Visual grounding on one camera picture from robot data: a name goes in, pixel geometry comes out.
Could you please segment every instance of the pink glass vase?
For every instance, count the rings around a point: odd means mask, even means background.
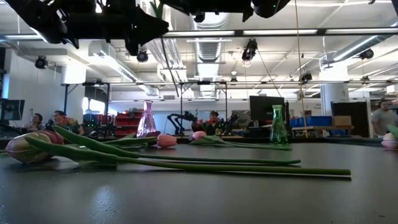
[[[144,113],[139,121],[137,138],[144,138],[148,133],[156,131],[154,115],[152,114],[152,101],[144,100]]]

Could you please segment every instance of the gray table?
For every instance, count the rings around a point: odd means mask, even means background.
[[[301,159],[351,169],[352,180],[171,172],[124,165],[27,167],[1,159],[0,223],[398,223],[398,153],[379,147],[293,144],[292,152],[199,148],[197,157]]]

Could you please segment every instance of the cardboard box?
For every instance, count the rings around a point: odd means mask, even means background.
[[[334,126],[351,126],[351,116],[334,116],[333,117]]]

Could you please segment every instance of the computer monitor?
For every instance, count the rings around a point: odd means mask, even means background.
[[[0,103],[1,121],[19,121],[24,112],[25,100],[2,99]]]
[[[253,121],[271,121],[274,117],[272,105],[283,105],[285,110],[285,98],[271,96],[250,96],[250,119]]]

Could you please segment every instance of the gray shirt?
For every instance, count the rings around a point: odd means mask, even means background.
[[[387,124],[396,125],[398,116],[392,110],[384,111],[381,108],[376,110],[372,115],[372,123],[377,123],[379,132],[377,135],[383,136],[386,134]]]

